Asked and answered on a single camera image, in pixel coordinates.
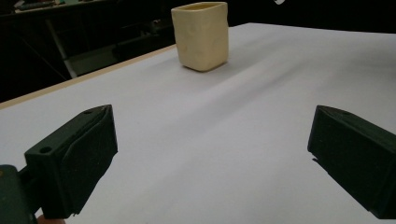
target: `dark background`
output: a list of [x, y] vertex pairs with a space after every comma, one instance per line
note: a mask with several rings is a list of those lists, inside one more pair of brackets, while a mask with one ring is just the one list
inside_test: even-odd
[[[108, 0], [85, 7], [12, 14], [15, 0], [0, 0], [0, 102], [70, 78], [46, 22], [51, 21], [68, 55], [134, 38], [170, 9], [197, 1]], [[396, 4], [384, 0], [230, 0], [229, 24], [261, 22], [357, 32], [396, 34]], [[120, 62], [175, 43], [171, 26], [155, 37], [114, 52]]]

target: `table surface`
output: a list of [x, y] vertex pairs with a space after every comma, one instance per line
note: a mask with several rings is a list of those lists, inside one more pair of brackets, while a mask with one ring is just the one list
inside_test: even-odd
[[119, 153], [74, 223], [394, 223], [307, 151], [317, 105], [396, 133], [396, 35], [249, 23], [208, 73], [175, 48], [2, 104], [1, 164], [112, 104]]

